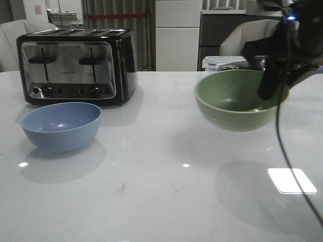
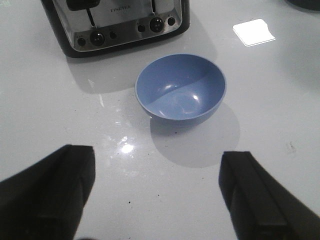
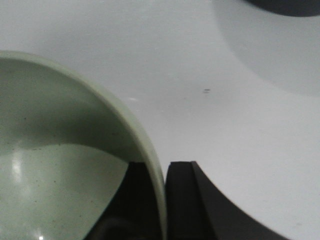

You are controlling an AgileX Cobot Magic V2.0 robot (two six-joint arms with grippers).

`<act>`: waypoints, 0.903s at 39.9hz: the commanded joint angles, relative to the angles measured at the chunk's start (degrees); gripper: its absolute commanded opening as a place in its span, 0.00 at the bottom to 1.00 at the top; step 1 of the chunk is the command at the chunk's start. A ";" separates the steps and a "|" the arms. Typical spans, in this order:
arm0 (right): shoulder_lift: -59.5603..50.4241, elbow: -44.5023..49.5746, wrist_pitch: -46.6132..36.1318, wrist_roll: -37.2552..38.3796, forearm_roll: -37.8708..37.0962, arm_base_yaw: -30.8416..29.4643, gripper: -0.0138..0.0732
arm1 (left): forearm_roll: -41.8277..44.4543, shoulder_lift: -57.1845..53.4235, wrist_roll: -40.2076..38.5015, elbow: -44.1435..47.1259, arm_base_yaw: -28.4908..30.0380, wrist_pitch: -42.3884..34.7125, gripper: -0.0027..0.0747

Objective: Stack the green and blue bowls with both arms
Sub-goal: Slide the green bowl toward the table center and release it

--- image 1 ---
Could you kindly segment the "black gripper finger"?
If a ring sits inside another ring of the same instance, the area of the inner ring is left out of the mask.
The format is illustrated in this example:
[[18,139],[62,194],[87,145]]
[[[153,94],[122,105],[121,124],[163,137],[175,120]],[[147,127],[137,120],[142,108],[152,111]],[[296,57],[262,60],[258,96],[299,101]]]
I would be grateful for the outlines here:
[[288,64],[286,85],[291,89],[315,74],[318,74],[318,64],[292,62]]
[[286,87],[285,59],[266,59],[258,96],[262,100],[270,100],[281,87]]

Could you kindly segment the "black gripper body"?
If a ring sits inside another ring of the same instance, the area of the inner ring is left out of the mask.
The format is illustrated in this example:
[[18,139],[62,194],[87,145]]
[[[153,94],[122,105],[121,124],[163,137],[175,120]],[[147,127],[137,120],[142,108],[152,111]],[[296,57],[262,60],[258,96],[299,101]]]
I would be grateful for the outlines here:
[[283,58],[290,44],[291,60],[314,63],[322,60],[322,1],[292,1],[282,7],[283,17],[266,38],[248,41],[242,55],[252,61],[257,56]]

